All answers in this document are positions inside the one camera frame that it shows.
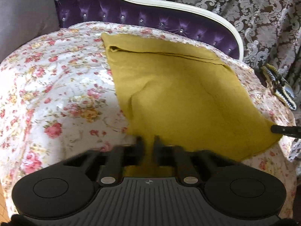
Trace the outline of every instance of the silver bolt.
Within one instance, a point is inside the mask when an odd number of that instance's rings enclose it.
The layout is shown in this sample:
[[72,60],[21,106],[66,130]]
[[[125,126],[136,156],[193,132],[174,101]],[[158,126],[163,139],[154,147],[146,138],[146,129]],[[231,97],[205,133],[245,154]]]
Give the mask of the silver bolt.
[[102,182],[104,184],[111,184],[111,183],[114,183],[115,181],[116,181],[116,179],[113,178],[112,176],[105,176],[100,180],[100,182]]
[[195,184],[197,183],[199,180],[196,177],[193,176],[187,176],[186,178],[184,178],[184,182],[187,184]]

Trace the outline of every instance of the logo emblem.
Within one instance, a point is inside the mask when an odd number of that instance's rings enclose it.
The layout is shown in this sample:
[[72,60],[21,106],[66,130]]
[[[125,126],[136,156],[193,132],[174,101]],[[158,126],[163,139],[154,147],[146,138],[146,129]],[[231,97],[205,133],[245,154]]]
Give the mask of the logo emblem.
[[154,181],[148,179],[148,180],[146,180],[145,182],[146,182],[148,185],[150,185],[150,184],[152,184]]

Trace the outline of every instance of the curved white frame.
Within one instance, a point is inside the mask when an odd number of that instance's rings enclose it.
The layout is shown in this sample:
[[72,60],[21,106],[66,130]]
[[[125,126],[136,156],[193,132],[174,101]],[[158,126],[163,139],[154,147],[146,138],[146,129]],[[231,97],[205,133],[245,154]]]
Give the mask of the curved white frame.
[[141,5],[149,5],[149,6],[157,6],[157,7],[165,7],[165,8],[182,10],[182,11],[186,11],[186,12],[190,12],[190,13],[199,14],[201,16],[205,16],[209,19],[212,19],[212,20],[222,24],[223,26],[225,26],[232,32],[232,34],[234,35],[234,37],[238,43],[239,60],[240,61],[243,60],[243,41],[242,41],[238,31],[235,29],[235,27],[230,22],[228,22],[223,17],[221,17],[213,12],[210,12],[203,8],[187,5],[187,4],[163,1],[163,0],[124,0],[124,1],[141,4]]

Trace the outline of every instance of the gray cushion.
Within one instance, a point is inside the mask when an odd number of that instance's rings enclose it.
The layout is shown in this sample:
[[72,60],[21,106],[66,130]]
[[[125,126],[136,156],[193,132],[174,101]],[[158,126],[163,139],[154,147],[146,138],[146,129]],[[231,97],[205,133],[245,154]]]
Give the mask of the gray cushion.
[[54,0],[0,0],[0,62],[31,39],[59,29]]

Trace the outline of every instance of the damask patterned fabric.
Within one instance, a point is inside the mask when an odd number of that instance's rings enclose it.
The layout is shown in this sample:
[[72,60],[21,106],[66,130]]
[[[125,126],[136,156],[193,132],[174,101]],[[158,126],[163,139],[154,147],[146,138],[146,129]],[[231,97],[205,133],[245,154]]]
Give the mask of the damask patterned fabric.
[[301,125],[301,0],[169,0],[210,10],[231,22],[244,43],[244,62],[269,63],[293,87]]
[[[264,88],[253,70],[216,48],[146,27],[86,22],[35,38],[0,65],[0,178],[8,213],[15,183],[38,169],[97,147],[129,143],[127,120],[115,94],[101,34],[136,34],[189,43],[215,52],[230,66],[254,105],[278,125],[294,125],[292,113]],[[288,161],[292,138],[244,161],[281,180],[287,199],[280,216],[292,216],[296,172]]]

